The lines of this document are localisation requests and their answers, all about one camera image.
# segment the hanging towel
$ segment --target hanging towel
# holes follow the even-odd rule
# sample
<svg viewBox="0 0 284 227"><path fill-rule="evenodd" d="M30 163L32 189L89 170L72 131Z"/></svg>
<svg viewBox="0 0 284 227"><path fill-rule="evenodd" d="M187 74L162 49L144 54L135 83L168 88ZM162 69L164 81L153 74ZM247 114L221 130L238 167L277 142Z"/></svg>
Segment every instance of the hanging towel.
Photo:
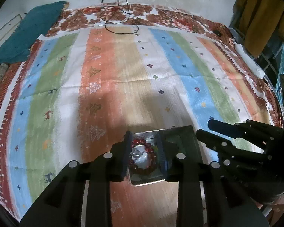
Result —
<svg viewBox="0 0 284 227"><path fill-rule="evenodd" d="M284 40L283 0L237 0L235 7L242 11L237 28L245 35L244 46L253 57L260 55L276 28Z"/></svg>

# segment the teal pillow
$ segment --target teal pillow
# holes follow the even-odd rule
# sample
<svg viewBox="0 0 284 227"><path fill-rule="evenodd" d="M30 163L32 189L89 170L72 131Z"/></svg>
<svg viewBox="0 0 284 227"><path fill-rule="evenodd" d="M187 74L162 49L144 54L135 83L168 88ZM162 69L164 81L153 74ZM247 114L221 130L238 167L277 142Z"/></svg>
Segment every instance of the teal pillow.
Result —
<svg viewBox="0 0 284 227"><path fill-rule="evenodd" d="M26 61L32 44L40 34L47 34L66 3L66 1L60 1L45 4L29 11L14 33L1 45L0 64Z"/></svg>

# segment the red bead bracelet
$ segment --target red bead bracelet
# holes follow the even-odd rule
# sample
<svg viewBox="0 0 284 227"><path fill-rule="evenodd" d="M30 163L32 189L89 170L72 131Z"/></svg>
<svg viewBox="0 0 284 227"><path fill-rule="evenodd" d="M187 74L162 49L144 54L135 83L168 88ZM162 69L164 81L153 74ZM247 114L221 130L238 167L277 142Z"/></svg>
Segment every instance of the red bead bracelet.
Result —
<svg viewBox="0 0 284 227"><path fill-rule="evenodd" d="M148 168L142 169L139 168L137 165L135 165L134 160L131 158L129 159L129 167L135 174L143 174L148 175L152 173L157 168L157 156L155 154L155 151L152 148L152 145L149 142L146 142L144 139L134 139L131 143L131 148L134 148L137 145L144 145L146 153L148 153L148 157L151 159L151 164Z"/></svg>

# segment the orange stripe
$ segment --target orange stripe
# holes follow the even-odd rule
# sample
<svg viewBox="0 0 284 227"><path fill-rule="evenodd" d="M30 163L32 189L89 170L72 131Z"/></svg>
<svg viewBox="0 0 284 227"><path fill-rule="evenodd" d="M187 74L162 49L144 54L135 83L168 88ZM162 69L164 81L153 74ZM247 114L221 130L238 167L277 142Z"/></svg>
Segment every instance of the orange stripe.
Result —
<svg viewBox="0 0 284 227"><path fill-rule="evenodd" d="M85 162L92 161L123 140L126 132L117 93L112 33L92 29L87 41L79 90L79 139ZM91 93L90 84L101 85Z"/></svg>
<svg viewBox="0 0 284 227"><path fill-rule="evenodd" d="M226 72L228 78L240 93L252 120L269 123L267 110L262 110L262 108L260 108L256 103L253 94L244 83L242 75L236 71L234 66L227 60L213 42L206 40L205 38L198 39Z"/></svg>

